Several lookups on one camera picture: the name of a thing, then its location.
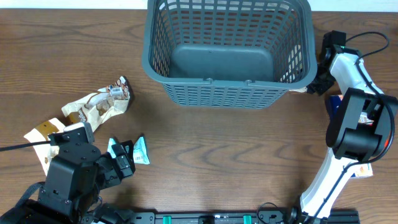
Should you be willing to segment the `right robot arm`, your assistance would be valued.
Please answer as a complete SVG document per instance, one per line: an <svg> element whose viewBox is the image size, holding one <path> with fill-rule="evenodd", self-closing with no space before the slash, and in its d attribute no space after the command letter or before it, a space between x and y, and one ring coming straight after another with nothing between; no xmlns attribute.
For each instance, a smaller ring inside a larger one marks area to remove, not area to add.
<svg viewBox="0 0 398 224"><path fill-rule="evenodd" d="M359 50L347 46L346 33L323 36L318 72L309 93L322 95L338 84L343 95L326 131L328 150L310 187L292 208L290 223L328 223L331 208L357 167L385 156L395 135L397 98L372 81Z"/></svg>

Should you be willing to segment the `blue Kleenex tissue pack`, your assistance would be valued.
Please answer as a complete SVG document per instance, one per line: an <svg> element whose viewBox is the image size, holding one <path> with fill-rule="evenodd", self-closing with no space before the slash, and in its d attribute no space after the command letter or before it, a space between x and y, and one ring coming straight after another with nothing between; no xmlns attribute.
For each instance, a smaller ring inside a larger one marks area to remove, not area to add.
<svg viewBox="0 0 398 224"><path fill-rule="evenodd" d="M325 106L327 113L329 115L330 121L336 116L338 107L342 103L343 95L331 95L325 101ZM365 113L362 113L359 117L359 123L363 124L373 124L373 120L367 118ZM373 176L373 169L371 164L362 164L354 170L352 179L364 179Z"/></svg>

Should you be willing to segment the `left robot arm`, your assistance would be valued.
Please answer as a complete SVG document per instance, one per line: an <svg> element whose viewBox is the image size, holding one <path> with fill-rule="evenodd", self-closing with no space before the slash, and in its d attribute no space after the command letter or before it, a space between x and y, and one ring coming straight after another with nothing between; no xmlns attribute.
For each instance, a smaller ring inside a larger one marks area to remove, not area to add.
<svg viewBox="0 0 398 224"><path fill-rule="evenodd" d="M133 147L115 144L111 156L86 142L60 145L45 182L31 185L1 223L130 223L133 212L103 203L100 192L133 176Z"/></svg>

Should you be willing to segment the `grey plastic basket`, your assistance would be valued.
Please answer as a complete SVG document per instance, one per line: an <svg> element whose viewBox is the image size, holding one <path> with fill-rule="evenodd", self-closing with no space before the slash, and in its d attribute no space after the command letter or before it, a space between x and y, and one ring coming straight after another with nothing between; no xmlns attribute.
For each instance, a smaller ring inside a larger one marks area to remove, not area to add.
<svg viewBox="0 0 398 224"><path fill-rule="evenodd" d="M309 85L317 60L306 0L149 0L142 67L178 105L263 109L284 94L275 65L293 44L307 55Z"/></svg>

